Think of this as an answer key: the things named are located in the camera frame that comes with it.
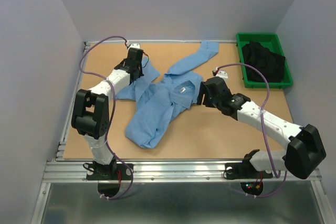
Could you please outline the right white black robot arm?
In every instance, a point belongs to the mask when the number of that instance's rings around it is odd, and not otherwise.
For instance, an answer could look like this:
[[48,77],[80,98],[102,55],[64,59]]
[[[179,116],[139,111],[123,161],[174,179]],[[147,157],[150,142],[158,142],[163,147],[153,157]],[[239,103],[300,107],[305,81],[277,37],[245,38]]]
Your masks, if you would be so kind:
[[198,105],[216,108],[223,115],[260,130],[283,148],[270,153],[259,149],[251,151],[241,163],[232,165],[227,179],[252,178],[259,172],[273,169],[306,179],[325,159],[326,151],[319,131],[313,125],[293,124],[262,110],[247,96],[232,94],[220,77],[202,82],[199,92]]

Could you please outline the light blue long sleeve shirt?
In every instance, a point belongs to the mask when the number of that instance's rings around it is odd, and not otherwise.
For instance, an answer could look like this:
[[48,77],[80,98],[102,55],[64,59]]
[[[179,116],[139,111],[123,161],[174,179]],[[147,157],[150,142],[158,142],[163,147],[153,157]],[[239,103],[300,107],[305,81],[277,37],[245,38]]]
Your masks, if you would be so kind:
[[137,111],[125,128],[125,136],[141,148],[155,148],[168,125],[197,102],[203,77],[193,69],[218,54],[219,44],[202,41],[197,52],[173,64],[160,82],[160,73],[148,59],[142,61],[143,76],[116,95],[118,100],[133,100]]

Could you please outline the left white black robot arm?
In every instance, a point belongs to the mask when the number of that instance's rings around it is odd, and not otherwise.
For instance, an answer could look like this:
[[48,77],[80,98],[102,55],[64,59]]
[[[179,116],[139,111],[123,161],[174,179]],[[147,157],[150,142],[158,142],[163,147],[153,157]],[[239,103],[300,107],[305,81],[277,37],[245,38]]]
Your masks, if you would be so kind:
[[127,57],[115,66],[106,80],[89,90],[80,89],[76,93],[71,126],[85,138],[93,155],[93,161],[83,165],[87,170],[87,180],[118,178],[117,161],[105,139],[110,126],[109,102],[113,94],[143,76],[142,57],[140,45],[132,44]]

